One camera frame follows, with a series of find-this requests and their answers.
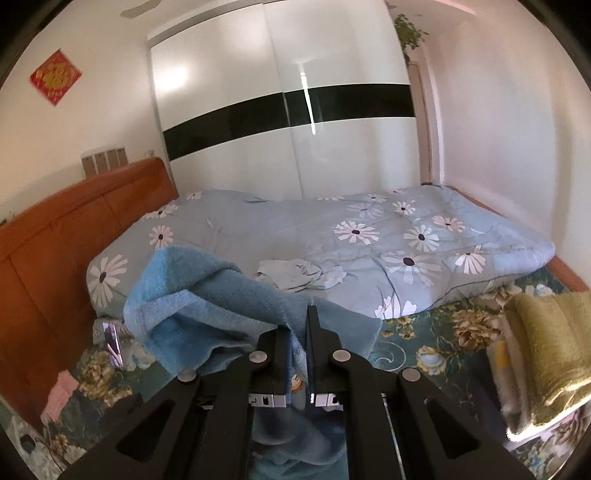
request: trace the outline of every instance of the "wardrobe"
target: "wardrobe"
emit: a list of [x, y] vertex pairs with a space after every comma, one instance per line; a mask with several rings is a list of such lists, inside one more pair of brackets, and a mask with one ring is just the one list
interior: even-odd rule
[[408, 74], [383, 0], [238, 0], [155, 34], [179, 192], [272, 200], [419, 184]]

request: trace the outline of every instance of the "headboard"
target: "headboard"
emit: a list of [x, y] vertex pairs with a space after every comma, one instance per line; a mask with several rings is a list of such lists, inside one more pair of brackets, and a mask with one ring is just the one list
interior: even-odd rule
[[88, 263], [177, 197], [160, 158], [62, 190], [0, 226], [0, 394], [37, 429], [57, 374], [92, 343]]

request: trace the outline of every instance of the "potted plant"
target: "potted plant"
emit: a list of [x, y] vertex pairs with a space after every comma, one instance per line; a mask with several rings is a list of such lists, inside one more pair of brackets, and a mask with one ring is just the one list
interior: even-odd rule
[[407, 47], [414, 50], [421, 42], [425, 41], [424, 36], [428, 35], [428, 33], [417, 28], [404, 14], [398, 14], [396, 19], [394, 19], [394, 27], [396, 28], [396, 33], [400, 40], [400, 47], [404, 54], [404, 61], [408, 66], [410, 58], [408, 57]]

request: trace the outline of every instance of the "metal bolt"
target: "metal bolt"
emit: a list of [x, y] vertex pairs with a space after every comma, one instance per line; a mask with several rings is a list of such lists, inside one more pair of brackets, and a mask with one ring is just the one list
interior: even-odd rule
[[250, 361], [254, 364], [261, 364], [267, 360], [267, 354], [260, 350], [255, 350], [253, 353], [248, 355]]
[[421, 378], [421, 372], [416, 368], [405, 368], [402, 370], [402, 378], [407, 382], [416, 382]]
[[185, 368], [178, 373], [177, 378], [181, 383], [191, 383], [197, 378], [197, 371], [192, 368]]
[[347, 350], [335, 350], [333, 352], [333, 358], [337, 362], [346, 362], [351, 359], [351, 354]]

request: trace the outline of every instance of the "blue towel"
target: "blue towel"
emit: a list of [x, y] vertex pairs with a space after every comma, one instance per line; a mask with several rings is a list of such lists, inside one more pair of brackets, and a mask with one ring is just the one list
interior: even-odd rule
[[[157, 250], [129, 293], [124, 318], [129, 331], [173, 375], [186, 367], [202, 374], [224, 369], [253, 350], [261, 333], [287, 326], [292, 333], [292, 368], [306, 380], [310, 304], [317, 306], [323, 328], [338, 333], [343, 348], [369, 355], [381, 327], [379, 319], [251, 280], [236, 265], [198, 248]], [[335, 424], [339, 415], [312, 407], [256, 409], [253, 439], [268, 447], [251, 477], [301, 478], [313, 474], [314, 468], [340, 463], [345, 435]]]

